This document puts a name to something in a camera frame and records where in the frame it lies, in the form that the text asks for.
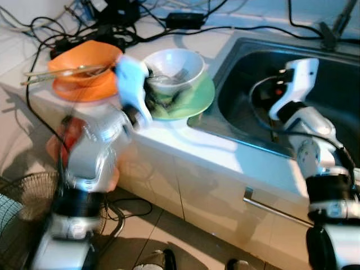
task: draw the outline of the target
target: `kitchen sink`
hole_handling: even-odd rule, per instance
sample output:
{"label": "kitchen sink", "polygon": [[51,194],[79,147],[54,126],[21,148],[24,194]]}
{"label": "kitchen sink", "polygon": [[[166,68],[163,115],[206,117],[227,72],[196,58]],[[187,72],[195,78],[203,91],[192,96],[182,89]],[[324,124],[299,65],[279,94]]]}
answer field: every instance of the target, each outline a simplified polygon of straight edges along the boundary
{"label": "kitchen sink", "polygon": [[[360,166],[360,64],[358,56],[326,53],[310,48],[240,38],[214,77],[215,100],[211,107],[188,120],[202,131],[235,140],[277,155],[294,157],[286,136],[269,132],[257,123],[248,93],[257,81],[275,75],[288,61],[319,59],[316,84],[305,103],[315,107],[336,127],[336,136]],[[263,109],[257,113],[270,121]]]}

